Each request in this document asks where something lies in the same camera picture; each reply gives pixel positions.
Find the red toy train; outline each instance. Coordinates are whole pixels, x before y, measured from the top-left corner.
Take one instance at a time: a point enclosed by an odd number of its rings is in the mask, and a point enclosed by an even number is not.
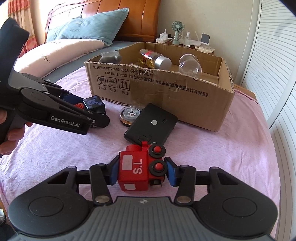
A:
[[[129,145],[120,152],[118,183],[123,191],[146,191],[149,186],[162,185],[168,171],[162,160],[165,147],[142,142],[142,147]]]

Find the blue pillow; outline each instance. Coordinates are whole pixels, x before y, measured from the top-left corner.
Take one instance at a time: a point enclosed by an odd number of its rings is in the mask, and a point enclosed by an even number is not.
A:
[[[87,18],[75,18],[48,31],[46,41],[57,39],[98,39],[112,44],[128,15],[128,8],[97,13]]]

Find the glass bulb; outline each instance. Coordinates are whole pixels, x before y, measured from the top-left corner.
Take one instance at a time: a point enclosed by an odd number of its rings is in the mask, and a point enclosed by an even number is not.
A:
[[[199,78],[202,73],[202,67],[199,64],[197,57],[193,54],[184,54],[179,61],[179,71],[182,74]]]

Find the metal cap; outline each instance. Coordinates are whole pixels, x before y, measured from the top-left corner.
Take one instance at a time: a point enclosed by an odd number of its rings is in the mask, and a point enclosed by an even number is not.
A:
[[[165,56],[159,56],[155,60],[156,69],[170,70],[171,66],[172,66],[172,61]]]

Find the glass bottle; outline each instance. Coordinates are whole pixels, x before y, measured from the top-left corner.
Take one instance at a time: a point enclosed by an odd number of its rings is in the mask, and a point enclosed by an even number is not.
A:
[[[148,49],[141,49],[140,54],[142,57],[139,59],[139,62],[146,65],[148,68],[170,70],[172,66],[172,61],[160,53]]]
[[[188,48],[190,48],[190,32],[187,32],[186,37],[184,37],[184,43],[183,46],[186,46]]]

